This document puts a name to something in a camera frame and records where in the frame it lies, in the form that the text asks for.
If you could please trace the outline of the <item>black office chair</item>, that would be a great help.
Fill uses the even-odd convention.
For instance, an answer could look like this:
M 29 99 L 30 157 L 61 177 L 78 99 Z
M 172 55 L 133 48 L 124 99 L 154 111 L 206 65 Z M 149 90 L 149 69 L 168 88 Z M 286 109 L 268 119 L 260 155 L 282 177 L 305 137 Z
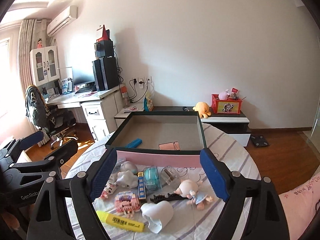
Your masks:
M 74 128 L 76 118 L 73 112 L 67 109 L 49 109 L 35 85 L 29 85 L 25 91 L 25 107 L 29 121 L 53 139 L 50 145 L 51 150 L 55 148 L 55 145 L 62 146 L 65 140 L 78 140 Z

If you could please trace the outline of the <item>black flower hair clip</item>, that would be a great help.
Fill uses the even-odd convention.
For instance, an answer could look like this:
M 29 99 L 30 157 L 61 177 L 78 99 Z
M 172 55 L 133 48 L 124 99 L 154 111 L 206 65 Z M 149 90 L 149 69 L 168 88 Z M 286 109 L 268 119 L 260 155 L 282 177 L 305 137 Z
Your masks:
M 150 201 L 158 204 L 162 201 L 172 202 L 176 200 L 185 200 L 186 197 L 182 197 L 179 194 L 176 193 L 167 193 L 167 194 L 159 194 L 159 195 L 153 195 L 152 198 L 150 198 Z

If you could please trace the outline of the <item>yellow highlighter pen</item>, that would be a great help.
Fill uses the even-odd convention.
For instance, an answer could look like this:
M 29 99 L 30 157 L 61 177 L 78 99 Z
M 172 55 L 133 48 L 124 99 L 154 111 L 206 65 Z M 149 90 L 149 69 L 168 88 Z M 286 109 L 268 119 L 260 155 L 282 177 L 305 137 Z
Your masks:
M 118 215 L 113 215 L 104 211 L 96 211 L 96 213 L 102 223 L 134 232 L 144 231 L 144 223 L 131 220 L 125 217 L 120 217 Z

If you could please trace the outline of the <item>pig doll blue dress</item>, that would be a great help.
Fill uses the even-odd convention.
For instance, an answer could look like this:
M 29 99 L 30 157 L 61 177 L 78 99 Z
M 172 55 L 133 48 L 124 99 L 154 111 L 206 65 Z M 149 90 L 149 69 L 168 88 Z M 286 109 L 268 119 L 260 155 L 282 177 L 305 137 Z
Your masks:
M 188 205 L 195 205 L 198 210 L 204 210 L 206 205 L 214 202 L 214 198 L 199 190 L 199 185 L 193 180 L 186 179 L 181 181 L 178 188 L 174 191 L 183 198 L 187 198 Z

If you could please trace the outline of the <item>white heart-shaped cup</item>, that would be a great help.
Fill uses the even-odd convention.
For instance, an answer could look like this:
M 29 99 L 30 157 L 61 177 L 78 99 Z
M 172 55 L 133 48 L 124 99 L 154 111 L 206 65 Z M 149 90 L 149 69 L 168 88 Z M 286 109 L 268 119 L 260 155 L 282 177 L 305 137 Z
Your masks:
M 174 216 L 173 207 L 166 200 L 157 204 L 145 203 L 140 210 L 142 217 L 148 222 L 149 230 L 153 233 L 159 233 Z

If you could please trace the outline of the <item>teal tape dispenser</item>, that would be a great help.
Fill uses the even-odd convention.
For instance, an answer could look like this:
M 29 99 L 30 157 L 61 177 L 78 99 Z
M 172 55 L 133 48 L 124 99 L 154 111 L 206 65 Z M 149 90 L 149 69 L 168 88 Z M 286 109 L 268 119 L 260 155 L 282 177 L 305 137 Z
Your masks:
M 144 185 L 148 193 L 157 192 L 162 189 L 161 180 L 157 166 L 144 168 Z

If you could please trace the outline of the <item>black white tv cabinet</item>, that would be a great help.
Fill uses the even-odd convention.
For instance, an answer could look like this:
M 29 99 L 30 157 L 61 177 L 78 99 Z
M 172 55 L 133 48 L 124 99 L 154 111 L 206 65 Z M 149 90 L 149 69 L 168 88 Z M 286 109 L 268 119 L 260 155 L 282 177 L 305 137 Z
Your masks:
M 249 119 L 244 113 L 214 114 L 211 108 L 210 112 L 212 115 L 208 119 L 202 119 L 204 124 L 209 124 L 210 126 L 223 131 L 243 147 L 248 145 L 251 130 L 249 129 Z

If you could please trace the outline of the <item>pink white block cat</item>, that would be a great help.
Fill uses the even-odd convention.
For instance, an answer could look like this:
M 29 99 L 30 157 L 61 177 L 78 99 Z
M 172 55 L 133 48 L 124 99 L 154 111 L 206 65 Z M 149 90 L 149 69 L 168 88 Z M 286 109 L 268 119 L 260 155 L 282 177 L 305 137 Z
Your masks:
M 100 199 L 106 200 L 109 198 L 110 195 L 114 194 L 116 189 L 118 188 L 118 185 L 115 183 L 107 183 L 100 195 Z

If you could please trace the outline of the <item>red storage crate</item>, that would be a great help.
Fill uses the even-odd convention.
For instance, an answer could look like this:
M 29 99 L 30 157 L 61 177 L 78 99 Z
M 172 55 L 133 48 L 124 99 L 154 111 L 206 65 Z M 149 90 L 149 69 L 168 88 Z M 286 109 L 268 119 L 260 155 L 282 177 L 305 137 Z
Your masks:
M 220 100 L 218 94 L 212 94 L 211 108 L 214 114 L 240 114 L 242 100 Z

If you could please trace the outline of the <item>black bathroom scale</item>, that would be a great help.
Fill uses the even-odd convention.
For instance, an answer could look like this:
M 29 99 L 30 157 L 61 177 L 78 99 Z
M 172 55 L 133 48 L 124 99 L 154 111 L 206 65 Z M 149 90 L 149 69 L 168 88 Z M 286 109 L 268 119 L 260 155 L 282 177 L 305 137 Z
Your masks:
M 268 141 L 263 135 L 251 135 L 250 140 L 255 147 L 267 147 L 269 146 Z

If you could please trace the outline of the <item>white cloud figurine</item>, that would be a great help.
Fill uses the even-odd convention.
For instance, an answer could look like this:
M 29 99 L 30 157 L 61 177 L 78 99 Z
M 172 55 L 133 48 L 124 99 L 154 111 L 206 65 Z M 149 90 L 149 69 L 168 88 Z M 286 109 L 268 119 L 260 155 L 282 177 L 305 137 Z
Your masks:
M 138 186 L 138 168 L 130 162 L 125 161 L 120 165 L 120 170 L 111 174 L 109 182 L 124 188 L 132 189 Z

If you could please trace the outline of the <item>doll on cabinet top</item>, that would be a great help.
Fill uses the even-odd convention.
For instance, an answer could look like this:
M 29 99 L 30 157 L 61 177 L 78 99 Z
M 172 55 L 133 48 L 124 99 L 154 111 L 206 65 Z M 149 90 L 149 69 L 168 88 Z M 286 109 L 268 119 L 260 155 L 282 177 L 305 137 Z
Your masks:
M 42 48 L 42 38 L 39 38 L 39 40 L 37 41 L 37 48 Z

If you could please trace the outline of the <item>pink block toy house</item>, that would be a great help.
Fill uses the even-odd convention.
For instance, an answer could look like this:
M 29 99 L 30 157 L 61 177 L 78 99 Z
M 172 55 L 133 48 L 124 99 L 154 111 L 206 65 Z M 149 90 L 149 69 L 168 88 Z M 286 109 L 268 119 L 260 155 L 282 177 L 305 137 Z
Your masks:
M 123 191 L 116 194 L 114 204 L 117 214 L 132 218 L 140 210 L 140 202 L 132 191 Z

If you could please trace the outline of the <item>white glass door cabinet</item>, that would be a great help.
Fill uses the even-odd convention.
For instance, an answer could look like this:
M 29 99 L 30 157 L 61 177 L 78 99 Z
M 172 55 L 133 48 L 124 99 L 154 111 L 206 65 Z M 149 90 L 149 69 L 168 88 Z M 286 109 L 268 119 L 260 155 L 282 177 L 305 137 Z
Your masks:
M 60 78 L 57 46 L 30 51 L 30 65 L 33 84 L 41 86 Z

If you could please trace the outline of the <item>beige curtain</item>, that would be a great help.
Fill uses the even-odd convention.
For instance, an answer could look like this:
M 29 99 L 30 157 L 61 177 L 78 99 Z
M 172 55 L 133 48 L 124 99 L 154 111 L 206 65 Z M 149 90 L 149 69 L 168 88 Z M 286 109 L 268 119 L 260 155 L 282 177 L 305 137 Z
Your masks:
M 47 45 L 47 20 L 27 19 L 20 25 L 18 35 L 18 71 L 23 97 L 29 85 L 33 84 L 31 76 L 30 56 L 32 49 L 37 48 L 38 40 L 42 40 L 42 46 Z

